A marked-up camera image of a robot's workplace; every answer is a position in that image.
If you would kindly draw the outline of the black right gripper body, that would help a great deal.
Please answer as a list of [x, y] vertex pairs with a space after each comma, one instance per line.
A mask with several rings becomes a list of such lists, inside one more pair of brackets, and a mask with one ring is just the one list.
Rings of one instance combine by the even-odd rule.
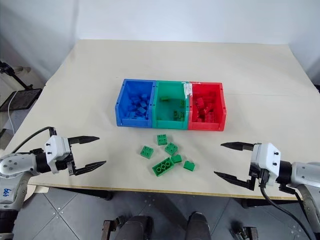
[[267, 169], [260, 168], [255, 163], [251, 163], [248, 175], [251, 177], [251, 179], [248, 181], [249, 190], [253, 191], [255, 189], [256, 180], [260, 180], [260, 188], [264, 189], [266, 187], [270, 177], [270, 172]]

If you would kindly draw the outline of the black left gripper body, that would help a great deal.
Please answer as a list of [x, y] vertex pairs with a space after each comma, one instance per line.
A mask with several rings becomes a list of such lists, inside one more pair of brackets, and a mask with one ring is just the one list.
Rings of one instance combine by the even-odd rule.
[[74, 157], [69, 145], [68, 138], [54, 138], [53, 162], [56, 170], [67, 169], [69, 175], [73, 173], [72, 166], [75, 166]]

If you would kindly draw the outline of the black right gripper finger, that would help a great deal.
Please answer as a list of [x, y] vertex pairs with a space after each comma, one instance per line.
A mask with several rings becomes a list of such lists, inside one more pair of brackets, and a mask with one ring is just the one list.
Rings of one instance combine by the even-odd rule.
[[217, 171], [214, 171], [214, 173], [230, 184], [233, 184], [242, 188], [246, 188], [251, 191], [255, 189], [255, 177], [251, 177], [250, 179], [243, 181], [243, 180], [239, 180], [236, 176], [233, 176], [227, 173], [222, 173]]
[[237, 151], [253, 151], [255, 144], [252, 143], [246, 143], [246, 142], [225, 142], [220, 144], [222, 147], [226, 147], [232, 150], [237, 150]]

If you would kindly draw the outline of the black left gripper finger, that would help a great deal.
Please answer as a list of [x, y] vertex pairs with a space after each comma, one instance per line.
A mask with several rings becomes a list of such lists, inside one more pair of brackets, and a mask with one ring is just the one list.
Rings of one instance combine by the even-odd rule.
[[69, 145], [73, 144], [86, 144], [93, 141], [99, 140], [99, 137], [96, 136], [76, 136], [76, 137], [70, 137], [68, 138]]
[[101, 167], [104, 165], [106, 161], [98, 161], [90, 164], [86, 164], [84, 167], [76, 169], [76, 167], [73, 165], [72, 166], [72, 175], [78, 176], [82, 174], [89, 173], [91, 171], [94, 171], [95, 169]]

